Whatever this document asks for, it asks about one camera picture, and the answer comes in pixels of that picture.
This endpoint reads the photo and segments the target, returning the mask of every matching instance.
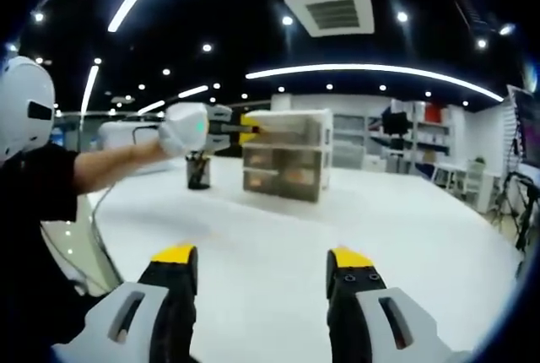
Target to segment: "ceiling vent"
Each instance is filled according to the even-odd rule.
[[[285,0],[285,4],[313,37],[375,32],[371,0]]]

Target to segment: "white robotic hand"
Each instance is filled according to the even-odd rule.
[[[171,157],[203,150],[208,136],[208,111],[203,103],[177,103],[165,112],[159,143]]]

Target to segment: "person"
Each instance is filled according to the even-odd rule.
[[[5,333],[12,346],[7,361],[50,361],[51,346],[72,340],[98,300],[79,295],[63,274],[43,239],[41,221],[74,221],[79,195],[142,166],[202,149],[206,139],[206,132],[190,127],[204,121],[204,105],[180,103],[167,109],[159,138],[77,153],[49,142],[54,103],[54,85],[44,68],[25,57],[8,61],[0,76]]]

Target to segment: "screen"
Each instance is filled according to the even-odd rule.
[[[525,165],[540,168],[540,97],[514,90],[516,116]]]

